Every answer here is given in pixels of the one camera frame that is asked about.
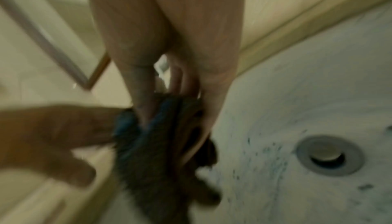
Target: brown rag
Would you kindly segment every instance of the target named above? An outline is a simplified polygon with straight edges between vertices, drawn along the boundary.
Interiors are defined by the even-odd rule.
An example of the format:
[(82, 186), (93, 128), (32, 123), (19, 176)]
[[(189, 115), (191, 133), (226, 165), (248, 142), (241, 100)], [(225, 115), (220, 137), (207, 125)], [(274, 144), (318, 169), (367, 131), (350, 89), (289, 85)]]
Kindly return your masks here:
[(192, 202), (217, 206), (221, 201), (220, 192), (196, 176), (197, 168), (217, 162), (210, 139), (181, 165), (181, 156), (198, 141), (202, 115), (198, 100), (166, 96), (144, 131), (131, 109), (118, 118), (116, 168), (136, 205), (154, 224), (191, 223)]

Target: hand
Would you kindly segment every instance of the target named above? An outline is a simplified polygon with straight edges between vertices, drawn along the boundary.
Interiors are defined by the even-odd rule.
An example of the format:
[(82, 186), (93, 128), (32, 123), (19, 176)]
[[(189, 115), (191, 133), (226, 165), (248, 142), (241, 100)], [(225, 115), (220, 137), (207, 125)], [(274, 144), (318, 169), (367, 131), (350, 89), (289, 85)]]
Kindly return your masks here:
[(112, 142), (116, 108), (50, 106), (0, 112), (0, 168), (30, 169), (85, 187), (95, 169), (70, 149)]
[(197, 97), (205, 113), (201, 147), (216, 121), (239, 58), (244, 0), (90, 0), (143, 127), (154, 117), (153, 65), (166, 54), (169, 92)]

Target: sink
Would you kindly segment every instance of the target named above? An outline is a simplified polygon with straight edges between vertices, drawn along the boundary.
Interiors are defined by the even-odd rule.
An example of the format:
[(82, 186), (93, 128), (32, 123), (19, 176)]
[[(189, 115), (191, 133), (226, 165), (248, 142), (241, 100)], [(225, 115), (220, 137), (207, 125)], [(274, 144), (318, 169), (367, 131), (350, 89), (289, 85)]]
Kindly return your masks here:
[[(213, 132), (220, 161), (200, 171), (224, 198), (213, 211), (194, 207), (195, 223), (392, 223), (391, 7), (344, 21), (235, 80)], [(325, 136), (357, 148), (356, 170), (320, 173), (298, 159), (304, 140)], [(136, 218), (123, 198), (102, 222)]]

